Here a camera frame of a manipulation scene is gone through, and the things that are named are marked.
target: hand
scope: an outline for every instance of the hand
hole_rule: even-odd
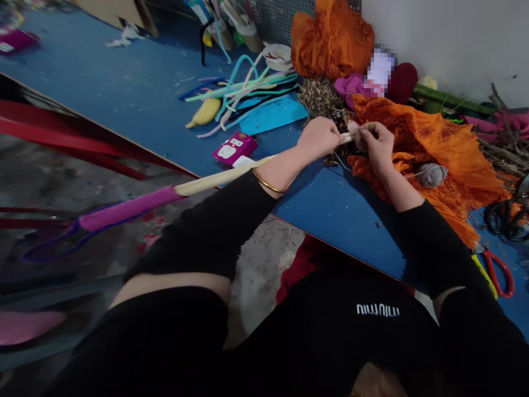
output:
[[[394,171],[392,155],[395,136],[379,122],[369,122],[362,125],[358,133],[368,144],[369,159],[375,174],[380,176]]]
[[[334,121],[325,117],[311,120],[298,140],[300,153],[307,156],[307,163],[312,163],[326,154],[334,152],[342,143],[342,136]]]

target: green bamboo tube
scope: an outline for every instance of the green bamboo tube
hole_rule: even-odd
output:
[[[472,110],[472,111],[475,111],[476,113],[480,113],[482,115],[487,115],[487,116],[490,116],[496,113],[496,109],[491,109],[486,106],[481,106],[469,100],[461,99],[456,96],[444,93],[442,91],[437,91],[437,90],[428,88],[421,84],[415,85],[415,88],[413,89],[413,93],[417,96],[422,96],[423,98],[426,98],[429,100],[444,103],[444,105],[447,107],[454,106],[454,107],[457,107],[458,109]]]

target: red scissors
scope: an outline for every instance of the red scissors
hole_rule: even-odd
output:
[[[484,247],[478,243],[476,245],[475,251],[479,254],[483,253],[483,255],[485,255],[485,259],[487,260],[487,268],[490,273],[490,279],[492,280],[492,284],[494,284],[494,288],[496,288],[498,295],[502,298],[511,298],[514,295],[514,278],[512,277],[512,273],[507,267],[507,265],[486,246]],[[493,259],[503,269],[503,272],[505,273],[505,278],[507,279],[507,291],[505,292],[501,290],[500,284],[498,284],[498,278],[496,277],[496,272],[494,271],[494,265],[492,263]]]

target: pink box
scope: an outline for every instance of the pink box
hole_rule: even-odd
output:
[[[239,157],[242,155],[249,157],[256,147],[257,142],[251,136],[242,132],[236,132],[213,152],[213,157],[220,162],[233,167],[233,163],[235,163]]]
[[[0,54],[11,55],[17,51],[38,44],[36,36],[19,29],[11,30],[7,34],[0,34]]]

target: bracelet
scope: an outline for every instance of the bracelet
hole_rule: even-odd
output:
[[[264,186],[266,186],[267,188],[269,188],[270,190],[273,190],[274,192],[276,193],[280,193],[280,194],[283,194],[283,193],[286,193],[288,192],[288,189],[286,189],[285,191],[280,191],[280,190],[277,190],[275,187],[272,187],[270,185],[268,185],[265,181],[263,181],[259,175],[257,175],[257,173],[255,172],[255,168],[252,168],[253,170],[253,174],[255,175],[255,177],[259,180],[259,182],[261,182]]]

